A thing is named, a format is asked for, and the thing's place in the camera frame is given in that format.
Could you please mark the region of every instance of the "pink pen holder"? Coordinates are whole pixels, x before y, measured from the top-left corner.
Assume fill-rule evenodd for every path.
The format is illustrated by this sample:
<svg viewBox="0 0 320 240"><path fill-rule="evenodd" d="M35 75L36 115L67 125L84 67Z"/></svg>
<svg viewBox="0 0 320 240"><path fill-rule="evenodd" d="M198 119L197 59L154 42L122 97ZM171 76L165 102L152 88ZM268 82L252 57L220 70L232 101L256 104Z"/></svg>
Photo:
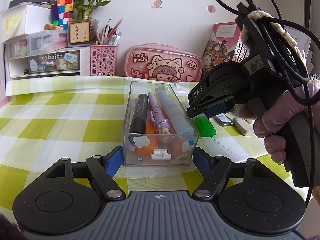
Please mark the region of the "pink pen holder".
<svg viewBox="0 0 320 240"><path fill-rule="evenodd" d="M116 46L90 46L91 49L91 75L115 76L118 45Z"/></svg>

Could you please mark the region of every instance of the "green and white tablecloth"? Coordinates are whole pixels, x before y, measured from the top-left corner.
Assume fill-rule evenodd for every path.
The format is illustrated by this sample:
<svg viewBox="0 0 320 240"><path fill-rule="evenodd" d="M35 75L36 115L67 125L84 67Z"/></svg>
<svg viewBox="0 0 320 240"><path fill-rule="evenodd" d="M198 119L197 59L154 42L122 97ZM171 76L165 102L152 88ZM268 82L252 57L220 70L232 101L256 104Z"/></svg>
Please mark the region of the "green and white tablecloth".
<svg viewBox="0 0 320 240"><path fill-rule="evenodd" d="M12 203L16 195L58 159L83 162L122 145L131 81L141 80L69 76L8 82L6 94L11 102L0 108L0 212L14 221ZM172 83L172 87L184 102L195 84ZM200 138L198 146L212 156L224 155L234 162L260 156L260 161L292 184L284 167L267 155L263 140L244 137L233 126L211 122L216 137ZM192 163L169 168L122 166L114 180L128 194L131 190L193 192L203 178ZM76 181L89 185L87 179ZM229 184L239 181L233 179ZM298 191L304 196L304 190Z"/></svg>

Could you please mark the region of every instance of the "pink pencil case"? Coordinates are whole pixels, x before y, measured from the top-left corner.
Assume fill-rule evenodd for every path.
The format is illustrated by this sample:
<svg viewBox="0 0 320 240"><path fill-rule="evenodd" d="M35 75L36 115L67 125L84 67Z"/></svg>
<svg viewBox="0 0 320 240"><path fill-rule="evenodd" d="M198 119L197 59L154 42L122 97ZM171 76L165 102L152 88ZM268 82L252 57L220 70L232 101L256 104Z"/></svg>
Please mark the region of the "pink pencil case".
<svg viewBox="0 0 320 240"><path fill-rule="evenodd" d="M129 48L124 64L127 77L167 82L199 81L202 60L172 46L146 43Z"/></svg>

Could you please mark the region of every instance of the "green highlighter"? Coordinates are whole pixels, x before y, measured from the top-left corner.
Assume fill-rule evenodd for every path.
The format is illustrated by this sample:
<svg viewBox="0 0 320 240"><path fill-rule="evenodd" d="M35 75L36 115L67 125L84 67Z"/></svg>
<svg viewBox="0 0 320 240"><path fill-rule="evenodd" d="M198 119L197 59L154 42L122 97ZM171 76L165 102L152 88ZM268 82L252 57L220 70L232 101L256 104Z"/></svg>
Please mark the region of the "green highlighter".
<svg viewBox="0 0 320 240"><path fill-rule="evenodd" d="M195 126L197 127L201 137L215 137L217 131L214 129L212 123L206 116L199 116L195 119Z"/></svg>

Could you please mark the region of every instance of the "human hand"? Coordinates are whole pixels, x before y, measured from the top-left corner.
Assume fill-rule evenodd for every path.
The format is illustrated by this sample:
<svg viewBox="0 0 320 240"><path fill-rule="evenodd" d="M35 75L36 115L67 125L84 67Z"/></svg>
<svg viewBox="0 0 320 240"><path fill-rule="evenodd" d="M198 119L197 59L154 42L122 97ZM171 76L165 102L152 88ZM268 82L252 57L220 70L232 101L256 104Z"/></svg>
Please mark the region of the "human hand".
<svg viewBox="0 0 320 240"><path fill-rule="evenodd" d="M319 87L312 83L308 83L310 96L314 96ZM303 87L295 89L301 96L305 97ZM312 106L314 113L314 126L320 131L320 102ZM253 130L257 137L264 138L264 146L271 155L271 159L278 164L282 164L286 158L286 141L282 136L272 133L278 132L295 114L305 111L308 115L308 108L297 103L289 91L284 92L276 101L276 103L262 118L258 118L245 106L245 104L235 105L235 115L244 119L252 119L256 121L253 124Z"/></svg>

